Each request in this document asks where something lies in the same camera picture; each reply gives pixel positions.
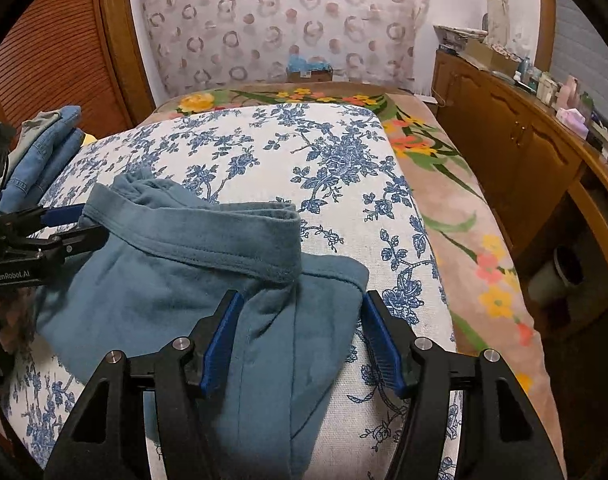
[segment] stack of folded clothes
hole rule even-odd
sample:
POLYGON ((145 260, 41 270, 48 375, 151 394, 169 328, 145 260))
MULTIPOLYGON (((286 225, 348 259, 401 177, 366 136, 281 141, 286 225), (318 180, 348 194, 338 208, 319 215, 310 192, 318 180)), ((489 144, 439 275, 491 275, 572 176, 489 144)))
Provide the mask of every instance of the stack of folded clothes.
POLYGON ((8 156, 6 177, 0 180, 0 214, 38 204, 84 141, 84 132, 76 128, 80 119, 79 106, 65 106, 22 123, 17 147, 8 156))
POLYGON ((209 445, 226 478, 300 478, 350 350, 366 267, 302 253, 290 203, 211 204, 150 169, 95 184, 79 221, 92 224, 110 232, 104 247, 72 256, 36 294, 36 330, 66 369, 86 382, 110 350, 156 352, 237 290, 246 303, 226 387, 200 406, 209 445))

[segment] white bucket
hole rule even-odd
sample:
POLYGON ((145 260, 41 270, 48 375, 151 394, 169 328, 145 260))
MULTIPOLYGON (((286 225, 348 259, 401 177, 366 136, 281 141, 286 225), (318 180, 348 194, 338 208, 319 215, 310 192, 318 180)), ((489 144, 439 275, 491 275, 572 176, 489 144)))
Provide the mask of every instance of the white bucket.
POLYGON ((575 253, 567 247, 556 247, 553 259, 530 279, 529 296, 544 307, 566 297, 583 279, 582 267, 575 253))

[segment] silver screw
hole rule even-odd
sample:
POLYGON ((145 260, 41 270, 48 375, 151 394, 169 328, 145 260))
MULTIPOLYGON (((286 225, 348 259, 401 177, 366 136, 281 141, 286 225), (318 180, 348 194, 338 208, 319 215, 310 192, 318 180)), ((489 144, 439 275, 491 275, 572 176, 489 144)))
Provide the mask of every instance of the silver screw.
POLYGON ((111 350, 110 352, 108 352, 108 354, 106 354, 106 362, 110 363, 112 365, 114 365, 117 361, 119 361, 122 358, 122 352, 120 352, 119 350, 111 350))
POLYGON ((191 341, 187 337, 178 337, 173 341, 173 348, 175 350, 186 350, 191 344, 191 341))
POLYGON ((487 361, 491 361, 492 363, 497 363, 500 360, 500 352, 497 350, 493 350, 492 348, 487 348, 484 350, 484 358, 487 361))
POLYGON ((415 346, 417 346, 420 350, 430 350, 433 348, 433 341, 427 337, 418 337, 415 340, 415 346))

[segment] bed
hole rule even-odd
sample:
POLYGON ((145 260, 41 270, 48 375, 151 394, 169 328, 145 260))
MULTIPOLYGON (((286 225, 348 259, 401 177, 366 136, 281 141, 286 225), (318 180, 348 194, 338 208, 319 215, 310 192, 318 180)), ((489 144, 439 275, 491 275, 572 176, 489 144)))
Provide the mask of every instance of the bed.
MULTIPOLYGON (((164 104, 136 129, 83 148, 44 204, 83 202, 95 182, 109 184, 139 164, 209 200, 299 204, 303 250, 362 261, 369 287, 443 348, 498 349, 563 464, 542 343, 512 261, 475 177, 418 99, 350 83, 191 94, 164 104), (311 132, 313 123, 321 126, 311 132), (351 164, 340 164, 346 157, 351 164), (329 173, 338 182, 326 186, 329 173)), ((18 356, 2 404, 42 466, 82 388, 39 336, 18 356)), ((456 463, 460 400, 453 393, 440 471, 445 480, 456 463)), ((358 327, 306 476, 331 465, 336 478, 383 478, 407 409, 370 368, 358 327)), ((148 447, 154 478, 163 478, 159 449, 152 441, 148 447)))

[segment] floor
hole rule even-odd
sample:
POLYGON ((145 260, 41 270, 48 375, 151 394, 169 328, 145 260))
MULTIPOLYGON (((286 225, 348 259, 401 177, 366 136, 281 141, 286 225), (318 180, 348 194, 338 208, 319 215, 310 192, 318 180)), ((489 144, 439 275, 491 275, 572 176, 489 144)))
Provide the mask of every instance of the floor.
POLYGON ((571 480, 608 480, 608 310, 564 342, 544 341, 571 480))

